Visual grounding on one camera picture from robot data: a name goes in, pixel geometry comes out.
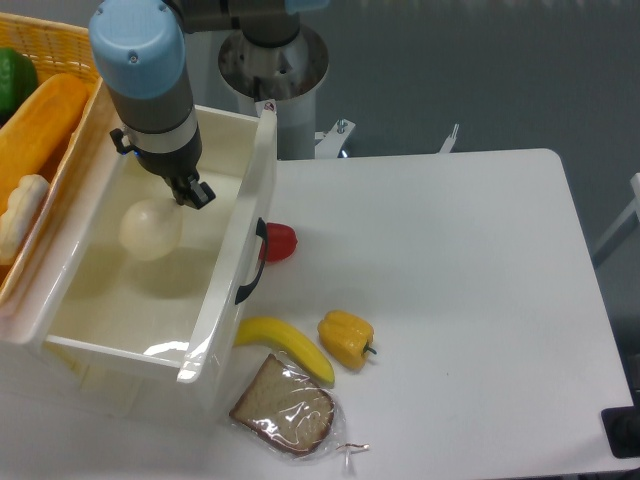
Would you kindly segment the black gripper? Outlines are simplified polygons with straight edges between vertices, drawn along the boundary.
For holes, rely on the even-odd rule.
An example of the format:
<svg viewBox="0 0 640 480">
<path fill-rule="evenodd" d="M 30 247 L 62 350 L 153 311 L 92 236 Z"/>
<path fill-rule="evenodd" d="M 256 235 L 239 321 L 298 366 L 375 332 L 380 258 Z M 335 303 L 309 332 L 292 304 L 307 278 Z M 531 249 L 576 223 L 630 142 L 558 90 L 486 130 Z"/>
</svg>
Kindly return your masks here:
<svg viewBox="0 0 640 480">
<path fill-rule="evenodd" d="M 171 187 L 176 203 L 193 209 L 202 209 L 216 198 L 216 194 L 206 182 L 199 181 L 196 169 L 202 152 L 199 129 L 192 138 L 177 149 L 167 152 L 152 152 L 141 146 L 124 143 L 125 133 L 116 128 L 109 132 L 119 154 L 133 152 L 138 163 L 148 172 L 162 177 Z"/>
</svg>

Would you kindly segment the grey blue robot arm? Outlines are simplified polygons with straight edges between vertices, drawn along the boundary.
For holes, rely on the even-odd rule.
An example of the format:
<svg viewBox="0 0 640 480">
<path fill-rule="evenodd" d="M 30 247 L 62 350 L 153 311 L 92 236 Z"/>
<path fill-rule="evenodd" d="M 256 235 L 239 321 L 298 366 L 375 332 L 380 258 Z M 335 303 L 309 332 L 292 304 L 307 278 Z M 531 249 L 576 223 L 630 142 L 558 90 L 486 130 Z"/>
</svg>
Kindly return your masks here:
<svg viewBox="0 0 640 480">
<path fill-rule="evenodd" d="M 218 68 L 241 112 L 273 100 L 278 156 L 315 153 L 316 91 L 329 65 L 322 38 L 302 24 L 325 1 L 104 1 L 89 23 L 94 63 L 123 124 L 110 136 L 161 177 L 176 202 L 200 209 L 213 190 L 201 181 L 202 141 L 187 71 L 185 35 L 226 31 Z"/>
</svg>

